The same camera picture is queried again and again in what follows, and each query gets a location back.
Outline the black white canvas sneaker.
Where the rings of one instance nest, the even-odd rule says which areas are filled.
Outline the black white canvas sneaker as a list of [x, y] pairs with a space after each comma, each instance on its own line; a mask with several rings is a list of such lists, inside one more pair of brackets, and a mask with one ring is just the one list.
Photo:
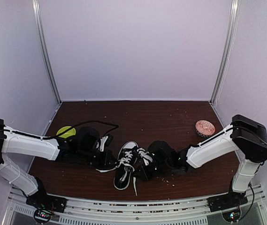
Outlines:
[[136, 142], [125, 143], [118, 154], [119, 164], [116, 167], [114, 187], [117, 190], [125, 190], [130, 184], [130, 178], [135, 170], [134, 164], [137, 161], [135, 150], [138, 149]]

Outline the white shoelace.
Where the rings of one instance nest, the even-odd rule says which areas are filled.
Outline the white shoelace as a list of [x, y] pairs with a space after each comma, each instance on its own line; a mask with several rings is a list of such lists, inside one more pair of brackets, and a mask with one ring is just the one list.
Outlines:
[[117, 163], [112, 168], [96, 170], [100, 173], [115, 171], [114, 187], [117, 190], [125, 190], [132, 178], [133, 188], [137, 196], [136, 177], [133, 176], [133, 173], [135, 172], [134, 165], [138, 159], [142, 159], [146, 166], [153, 162], [152, 155], [148, 151], [140, 148], [136, 142], [127, 142], [119, 151]]

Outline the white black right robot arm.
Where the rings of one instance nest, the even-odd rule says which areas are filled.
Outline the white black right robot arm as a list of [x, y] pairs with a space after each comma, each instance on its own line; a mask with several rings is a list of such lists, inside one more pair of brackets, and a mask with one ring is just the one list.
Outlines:
[[244, 154], [244, 160], [231, 180], [230, 192], [223, 200], [226, 206], [233, 207], [242, 199], [260, 165], [267, 161], [265, 126], [239, 114], [219, 133], [198, 144], [191, 144], [180, 152], [164, 141], [154, 141], [146, 150], [135, 149], [135, 154], [143, 163], [133, 173], [133, 179], [149, 181], [166, 172], [185, 175], [237, 150]]

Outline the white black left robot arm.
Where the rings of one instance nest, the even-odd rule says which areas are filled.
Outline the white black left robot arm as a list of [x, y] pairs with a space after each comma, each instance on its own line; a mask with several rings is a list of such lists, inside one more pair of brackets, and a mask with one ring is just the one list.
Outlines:
[[0, 119], [0, 176], [18, 187], [25, 197], [40, 208], [53, 201], [40, 179], [29, 175], [14, 163], [9, 153], [44, 158], [49, 161], [71, 164], [88, 164], [96, 169], [107, 169], [117, 162], [108, 149], [113, 136], [103, 136], [88, 127], [89, 121], [62, 128], [54, 136], [33, 135], [4, 125]]

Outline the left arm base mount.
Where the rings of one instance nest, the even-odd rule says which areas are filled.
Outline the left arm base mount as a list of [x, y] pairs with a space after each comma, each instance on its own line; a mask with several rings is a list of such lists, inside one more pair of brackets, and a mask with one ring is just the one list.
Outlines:
[[63, 213], [67, 205], [67, 199], [52, 195], [43, 197], [26, 196], [26, 204], [33, 206], [35, 211], [33, 218], [38, 224], [48, 223], [54, 218], [55, 213]]

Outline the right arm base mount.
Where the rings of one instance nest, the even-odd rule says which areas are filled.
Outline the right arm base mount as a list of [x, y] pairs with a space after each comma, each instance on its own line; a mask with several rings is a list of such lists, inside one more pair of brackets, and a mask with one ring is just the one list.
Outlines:
[[221, 211], [225, 221], [234, 223], [242, 217], [240, 206], [248, 203], [246, 197], [232, 197], [229, 194], [210, 197], [207, 199], [211, 212]]

